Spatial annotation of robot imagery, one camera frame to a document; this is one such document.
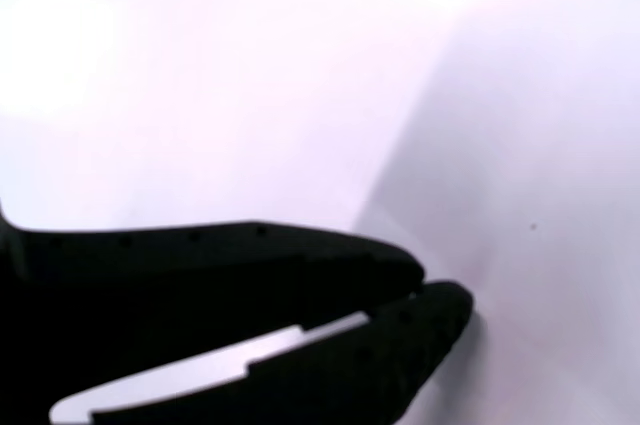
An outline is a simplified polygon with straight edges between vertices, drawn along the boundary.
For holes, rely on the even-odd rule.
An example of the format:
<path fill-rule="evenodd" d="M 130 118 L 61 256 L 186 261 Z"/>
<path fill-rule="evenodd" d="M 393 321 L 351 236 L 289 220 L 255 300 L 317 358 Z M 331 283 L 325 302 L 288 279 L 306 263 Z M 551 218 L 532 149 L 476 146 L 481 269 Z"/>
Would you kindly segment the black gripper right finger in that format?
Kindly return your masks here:
<path fill-rule="evenodd" d="M 96 424 L 393 424 L 468 325 L 473 295 L 423 285 L 368 323 L 250 365 L 220 387 L 96 413 Z"/>

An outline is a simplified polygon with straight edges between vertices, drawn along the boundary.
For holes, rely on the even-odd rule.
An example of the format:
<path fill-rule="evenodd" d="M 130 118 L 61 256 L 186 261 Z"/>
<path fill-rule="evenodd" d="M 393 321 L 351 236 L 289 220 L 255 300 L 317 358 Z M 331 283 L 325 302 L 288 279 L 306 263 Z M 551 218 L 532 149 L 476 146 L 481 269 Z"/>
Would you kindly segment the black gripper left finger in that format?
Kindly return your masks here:
<path fill-rule="evenodd" d="M 52 232 L 1 223 L 1 420 L 292 325 L 416 291 L 399 247 L 266 223 Z"/>

